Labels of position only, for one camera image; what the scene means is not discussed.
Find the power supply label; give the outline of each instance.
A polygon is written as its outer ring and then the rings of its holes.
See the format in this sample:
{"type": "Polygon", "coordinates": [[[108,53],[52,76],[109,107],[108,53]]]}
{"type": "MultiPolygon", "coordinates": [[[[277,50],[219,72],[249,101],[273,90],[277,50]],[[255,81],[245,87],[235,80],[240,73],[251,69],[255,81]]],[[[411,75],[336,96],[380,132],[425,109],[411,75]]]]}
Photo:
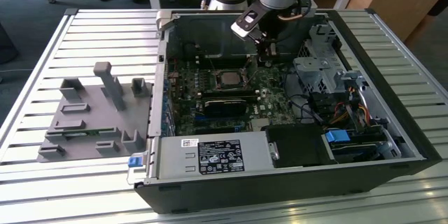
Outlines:
{"type": "Polygon", "coordinates": [[[197,153],[203,175],[244,171],[240,140],[199,142],[197,153]]]}

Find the aluminum slatted table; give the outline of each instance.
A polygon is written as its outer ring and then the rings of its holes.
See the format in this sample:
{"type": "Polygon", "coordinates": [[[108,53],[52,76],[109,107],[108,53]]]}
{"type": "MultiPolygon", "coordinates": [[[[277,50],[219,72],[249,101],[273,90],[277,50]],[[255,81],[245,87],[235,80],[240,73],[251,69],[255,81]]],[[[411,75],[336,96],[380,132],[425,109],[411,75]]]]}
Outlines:
{"type": "MultiPolygon", "coordinates": [[[[156,10],[64,15],[0,129],[0,223],[415,223],[448,218],[448,94],[376,15],[340,11],[444,161],[368,193],[159,215],[125,180],[127,157],[37,163],[63,78],[100,84],[109,61],[121,83],[153,81],[156,10]]],[[[352,68],[357,66],[351,60],[352,68]]]]}

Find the blue tab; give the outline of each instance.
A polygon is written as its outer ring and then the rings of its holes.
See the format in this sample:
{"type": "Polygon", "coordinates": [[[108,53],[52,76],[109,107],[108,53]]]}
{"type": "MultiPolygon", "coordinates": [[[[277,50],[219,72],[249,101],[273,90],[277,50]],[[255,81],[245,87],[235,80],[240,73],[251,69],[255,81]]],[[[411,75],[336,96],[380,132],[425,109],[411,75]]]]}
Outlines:
{"type": "Polygon", "coordinates": [[[333,130],[325,133],[327,141],[331,142],[348,142],[349,137],[345,130],[333,130]]]}
{"type": "Polygon", "coordinates": [[[141,167],[143,166],[143,157],[129,157],[128,167],[141,167]]]}

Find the white label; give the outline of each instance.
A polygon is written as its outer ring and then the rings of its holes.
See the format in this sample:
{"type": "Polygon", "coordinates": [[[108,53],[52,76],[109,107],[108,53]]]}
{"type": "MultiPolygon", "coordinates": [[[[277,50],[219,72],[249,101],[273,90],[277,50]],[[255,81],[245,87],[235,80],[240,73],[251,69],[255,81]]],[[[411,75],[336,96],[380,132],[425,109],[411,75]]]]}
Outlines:
{"type": "Polygon", "coordinates": [[[64,136],[87,136],[87,133],[68,133],[64,136]]]}
{"type": "Polygon", "coordinates": [[[181,147],[197,147],[199,139],[183,139],[180,142],[181,147]]]}

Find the circuit board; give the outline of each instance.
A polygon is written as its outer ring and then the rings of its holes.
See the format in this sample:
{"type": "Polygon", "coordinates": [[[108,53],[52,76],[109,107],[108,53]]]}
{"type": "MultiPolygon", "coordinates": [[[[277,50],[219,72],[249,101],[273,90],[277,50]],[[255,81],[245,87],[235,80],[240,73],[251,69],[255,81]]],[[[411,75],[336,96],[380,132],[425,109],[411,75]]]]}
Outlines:
{"type": "Polygon", "coordinates": [[[263,121],[268,125],[295,123],[296,116],[287,103],[281,84],[281,67],[259,67],[249,60],[248,63],[243,68],[228,69],[200,69],[195,61],[176,61],[169,65],[169,94],[177,136],[260,130],[251,121],[263,121]],[[256,97],[244,95],[248,90],[256,91],[256,97]],[[207,99],[200,94],[215,94],[215,91],[244,93],[232,98],[249,100],[240,116],[205,116],[207,101],[223,98],[219,95],[207,99]]]}

